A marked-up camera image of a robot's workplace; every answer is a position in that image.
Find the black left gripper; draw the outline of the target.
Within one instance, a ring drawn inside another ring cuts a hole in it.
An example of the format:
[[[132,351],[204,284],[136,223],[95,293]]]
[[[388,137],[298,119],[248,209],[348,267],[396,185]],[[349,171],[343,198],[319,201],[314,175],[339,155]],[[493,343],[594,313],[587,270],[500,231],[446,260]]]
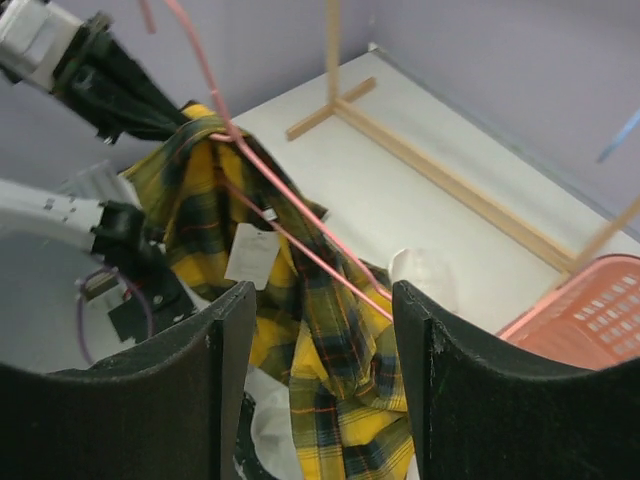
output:
[[[106,144],[123,133],[164,141],[173,122],[183,123],[183,114],[115,39],[111,25],[108,14],[81,24],[54,68],[51,94],[95,127]]]

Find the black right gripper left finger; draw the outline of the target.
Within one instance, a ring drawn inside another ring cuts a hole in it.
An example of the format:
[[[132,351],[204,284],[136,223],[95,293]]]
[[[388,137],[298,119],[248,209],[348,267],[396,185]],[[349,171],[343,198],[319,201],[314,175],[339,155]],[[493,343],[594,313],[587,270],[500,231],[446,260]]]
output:
[[[86,370],[1,369],[5,479],[232,479],[249,282]]]

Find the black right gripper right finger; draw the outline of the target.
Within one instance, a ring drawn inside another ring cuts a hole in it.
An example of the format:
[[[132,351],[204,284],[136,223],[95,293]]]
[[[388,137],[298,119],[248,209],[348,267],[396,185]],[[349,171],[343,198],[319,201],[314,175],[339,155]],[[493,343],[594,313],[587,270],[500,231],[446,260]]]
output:
[[[599,371],[511,345],[395,283],[392,313],[424,479],[635,479],[639,363]]]

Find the white collared shirt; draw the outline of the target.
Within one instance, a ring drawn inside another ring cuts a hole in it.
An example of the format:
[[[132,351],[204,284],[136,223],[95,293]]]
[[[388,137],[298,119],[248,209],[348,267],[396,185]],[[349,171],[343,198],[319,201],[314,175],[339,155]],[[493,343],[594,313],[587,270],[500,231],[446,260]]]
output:
[[[405,248],[389,261],[390,282],[407,280],[456,313],[457,283],[450,259],[441,251]],[[238,424],[234,462],[240,479],[301,479],[289,414],[288,389],[250,366]]]

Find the yellow plaid flannel shirt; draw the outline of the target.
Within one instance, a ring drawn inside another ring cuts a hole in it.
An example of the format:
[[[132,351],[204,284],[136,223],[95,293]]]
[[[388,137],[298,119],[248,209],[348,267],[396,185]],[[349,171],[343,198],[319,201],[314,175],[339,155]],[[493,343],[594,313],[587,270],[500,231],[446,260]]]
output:
[[[414,448],[391,306],[358,267],[273,186],[220,118],[184,107],[187,124],[125,175],[150,223],[164,232],[174,272],[214,300],[238,225],[263,228],[272,208],[284,234],[257,295],[250,361],[286,385],[292,436],[308,479],[402,479]]]

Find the light blue wire hanger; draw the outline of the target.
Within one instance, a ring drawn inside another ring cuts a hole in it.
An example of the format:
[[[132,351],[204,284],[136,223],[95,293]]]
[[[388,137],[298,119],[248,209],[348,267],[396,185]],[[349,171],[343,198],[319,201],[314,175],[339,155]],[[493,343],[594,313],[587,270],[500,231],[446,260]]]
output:
[[[622,128],[614,135],[611,142],[603,149],[598,158],[597,164],[605,162],[613,152],[619,148],[626,140],[628,135],[639,125],[640,122],[640,110],[637,110],[622,126]]]

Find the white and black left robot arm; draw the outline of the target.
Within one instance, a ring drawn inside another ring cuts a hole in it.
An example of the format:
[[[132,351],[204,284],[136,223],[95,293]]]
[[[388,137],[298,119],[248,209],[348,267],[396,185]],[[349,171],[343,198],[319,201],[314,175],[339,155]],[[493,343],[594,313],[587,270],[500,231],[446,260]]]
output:
[[[102,12],[81,20],[55,3],[1,4],[1,72],[35,87],[92,125],[98,138],[168,139],[186,117],[133,60]],[[83,199],[1,183],[1,222],[96,257],[125,285],[109,317],[121,339],[143,342],[196,306],[160,248],[158,230],[127,201]]]

